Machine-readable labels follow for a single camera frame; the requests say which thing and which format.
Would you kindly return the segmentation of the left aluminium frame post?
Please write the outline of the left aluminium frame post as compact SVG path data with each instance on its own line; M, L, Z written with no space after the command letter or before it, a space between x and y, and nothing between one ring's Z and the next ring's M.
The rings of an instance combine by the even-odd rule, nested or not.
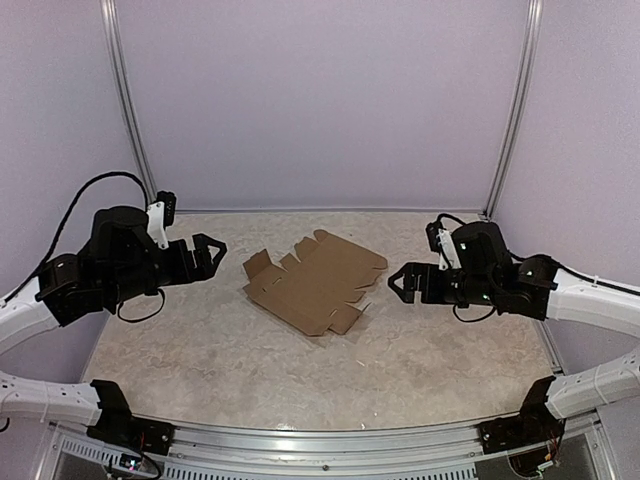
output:
M151 197L155 197L157 194L156 182L147 159L128 81L126 60L119 29L117 3L114 0L101 0L99 4L116 95L125 131L131 145L134 164L147 193Z

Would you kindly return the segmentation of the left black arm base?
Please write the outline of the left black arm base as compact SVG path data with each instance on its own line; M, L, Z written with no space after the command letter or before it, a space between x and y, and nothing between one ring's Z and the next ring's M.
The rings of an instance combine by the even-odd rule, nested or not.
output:
M90 438L132 451L168 454L176 429L173 424L135 416L113 381L93 380L90 386L98 395L100 410L97 423L87 428Z

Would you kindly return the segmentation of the brown cardboard box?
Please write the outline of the brown cardboard box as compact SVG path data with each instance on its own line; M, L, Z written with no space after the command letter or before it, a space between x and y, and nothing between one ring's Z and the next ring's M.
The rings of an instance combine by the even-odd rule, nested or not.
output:
M356 307L388 268L382 255L318 229L275 264L267 250L243 264L248 298L308 337L346 334Z

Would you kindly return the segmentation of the aluminium frame post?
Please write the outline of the aluminium frame post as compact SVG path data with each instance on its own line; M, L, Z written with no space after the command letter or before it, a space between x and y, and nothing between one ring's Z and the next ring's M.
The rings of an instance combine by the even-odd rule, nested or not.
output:
M526 109L531 77L534 71L542 23L543 5L544 2L542 0L530 0L528 2L523 45L518 64L514 94L510 104L504 137L499 150L498 164L483 210L483 215L488 220L495 217L514 157L519 130Z
M151 197L155 197L157 194L156 182L147 159L128 81L126 60L119 29L117 3L114 0L101 0L99 4L116 95L125 131L131 145L134 164L147 193Z

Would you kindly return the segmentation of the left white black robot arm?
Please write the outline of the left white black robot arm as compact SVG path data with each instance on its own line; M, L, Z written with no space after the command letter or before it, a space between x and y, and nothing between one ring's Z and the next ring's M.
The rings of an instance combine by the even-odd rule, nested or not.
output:
M147 210L117 206L99 210L91 236L76 254L45 261L15 296L1 301L1 350L94 313L118 314L139 296L165 295L168 286L213 278L227 253L224 242L206 234L170 241L164 205ZM121 445L140 434L137 418L119 386L110 381L63 384L1 376L5 418L66 421L102 430Z

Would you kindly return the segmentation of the right aluminium frame post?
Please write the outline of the right aluminium frame post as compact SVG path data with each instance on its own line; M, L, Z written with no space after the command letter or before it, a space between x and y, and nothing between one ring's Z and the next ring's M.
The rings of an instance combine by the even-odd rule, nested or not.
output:
M498 164L483 210L483 215L488 220L495 217L514 157L519 130L526 109L531 77L534 71L542 23L543 5L544 2L542 0L530 0L528 2L523 45L518 64L514 94L510 104L504 137L499 150Z

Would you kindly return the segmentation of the front aluminium rail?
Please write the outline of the front aluminium rail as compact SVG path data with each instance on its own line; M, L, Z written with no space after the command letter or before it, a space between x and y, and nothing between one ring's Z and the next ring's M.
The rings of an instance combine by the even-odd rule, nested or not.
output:
M285 431L177 423L166 456L158 462L166 479L528 479L515 461L547 447L554 463L542 479L622 479L597 414L568 420L560 448L555 443L484 453L478 422L360 431ZM51 424L41 446L34 479L152 478L123 469L128 453L88 438L82 427Z

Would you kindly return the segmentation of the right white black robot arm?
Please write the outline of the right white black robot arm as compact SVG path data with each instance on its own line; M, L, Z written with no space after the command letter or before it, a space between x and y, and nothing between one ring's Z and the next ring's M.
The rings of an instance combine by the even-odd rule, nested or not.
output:
M437 263L408 262L388 279L405 304L449 305L454 312L486 306L490 314L513 314L544 322L569 321L637 337L639 290L579 273L558 260L520 257L506 246L494 222L461 222L449 231L440 219L426 236ZM535 442L551 422L639 394L639 351L582 372L536 381L513 419L511 433Z

